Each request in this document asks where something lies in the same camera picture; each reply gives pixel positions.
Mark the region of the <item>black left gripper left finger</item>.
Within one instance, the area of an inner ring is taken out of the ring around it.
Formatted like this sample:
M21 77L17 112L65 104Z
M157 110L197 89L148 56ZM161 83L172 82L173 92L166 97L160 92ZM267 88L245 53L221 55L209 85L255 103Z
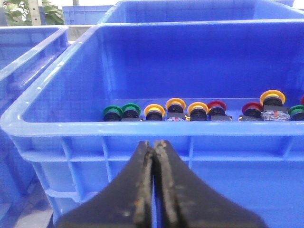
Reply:
M153 151L139 142L120 173L96 196L63 215L57 228L152 227Z

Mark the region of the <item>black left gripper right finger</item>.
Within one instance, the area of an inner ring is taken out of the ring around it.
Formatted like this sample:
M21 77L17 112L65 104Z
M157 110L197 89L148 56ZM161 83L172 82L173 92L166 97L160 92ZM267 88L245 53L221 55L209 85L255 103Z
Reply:
M154 143L154 183L160 228L265 228L256 213L201 180L167 140Z

